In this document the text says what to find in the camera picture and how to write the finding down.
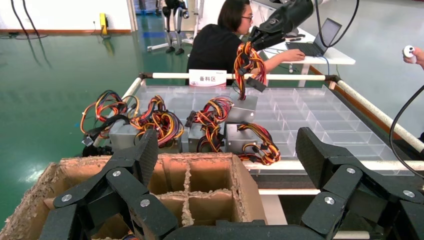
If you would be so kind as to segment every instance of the laptop screen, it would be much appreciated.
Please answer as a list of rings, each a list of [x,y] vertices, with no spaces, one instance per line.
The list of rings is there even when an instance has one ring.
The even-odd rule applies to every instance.
[[[330,18],[327,18],[325,20],[324,24],[321,27],[322,38],[324,39],[325,45],[328,46],[333,42],[334,38],[336,37],[341,27],[342,25],[331,20]],[[318,48],[320,48],[323,53],[326,52],[327,47],[325,47],[323,43],[321,42],[320,33],[316,35],[315,41],[313,41],[313,44],[316,45]]]

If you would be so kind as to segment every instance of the black hair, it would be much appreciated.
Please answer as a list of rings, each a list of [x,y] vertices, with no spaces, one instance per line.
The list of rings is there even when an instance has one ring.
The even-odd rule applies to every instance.
[[[240,24],[242,24],[242,16],[246,5],[250,5],[249,0],[226,0],[219,13],[218,25],[221,28],[237,32]]]

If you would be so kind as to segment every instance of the epoxy floor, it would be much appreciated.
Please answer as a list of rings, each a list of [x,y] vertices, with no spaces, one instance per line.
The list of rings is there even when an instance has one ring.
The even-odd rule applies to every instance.
[[[330,17],[345,27],[352,7],[354,1],[327,3],[320,8],[321,18]],[[351,29],[336,46],[356,60],[353,66],[339,66],[342,78],[391,117],[424,82],[422,69],[404,64],[401,54],[409,44],[424,48],[423,13],[422,2],[362,0]],[[81,112],[102,91],[124,93],[138,72],[186,71],[186,54],[146,51],[147,46],[164,43],[161,37],[144,35],[162,31],[160,18],[142,16],[138,21],[139,32],[105,41],[95,35],[43,38],[47,60],[37,39],[31,41],[35,57],[26,40],[0,40],[0,220],[13,213],[50,162],[82,151]],[[316,17],[301,27],[316,34]],[[184,49],[190,52],[189,45]],[[326,67],[319,69],[324,73]],[[280,67],[273,73],[287,71]],[[424,130],[419,118],[423,100],[419,97],[400,121],[414,134]]]

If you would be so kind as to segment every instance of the metal screw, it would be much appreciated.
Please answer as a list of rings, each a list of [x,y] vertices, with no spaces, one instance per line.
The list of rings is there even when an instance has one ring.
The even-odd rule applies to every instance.
[[[118,177],[119,175],[121,175],[121,171],[114,171],[114,172],[112,173],[112,175],[113,175],[114,177]]]
[[[356,173],[356,172],[357,172],[357,171],[355,171],[355,169],[350,168],[350,167],[348,167],[348,168],[346,169],[346,171],[347,171],[348,173],[350,173],[350,174],[354,174],[354,173]]]
[[[149,206],[149,205],[150,205],[150,200],[149,200],[149,199],[144,199],[144,200],[142,200],[142,201],[140,202],[140,206],[141,206],[142,208],[147,207],[147,206]]]
[[[405,194],[406,196],[410,197],[410,198],[414,198],[415,194],[409,190],[403,190],[403,194]]]
[[[72,198],[71,194],[66,194],[65,196],[62,197],[62,202],[67,202],[71,200],[71,198]]]
[[[332,199],[331,197],[329,197],[329,196],[326,196],[325,198],[324,198],[324,201],[327,203],[327,204],[330,204],[330,205],[333,205],[334,204],[334,199]]]

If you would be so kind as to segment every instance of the woman's hand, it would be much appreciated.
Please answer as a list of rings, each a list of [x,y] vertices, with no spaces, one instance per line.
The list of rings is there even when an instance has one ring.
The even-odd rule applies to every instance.
[[[414,47],[415,51],[412,52],[413,55],[415,55],[416,57],[416,64],[421,65],[421,67],[424,69],[424,51],[421,50],[421,48],[419,47]],[[412,60],[410,58],[407,57],[403,57],[403,61],[405,61],[405,63],[408,64],[412,64]]]
[[[305,54],[299,49],[290,49],[279,54],[283,57],[283,62],[302,61],[305,59]]]

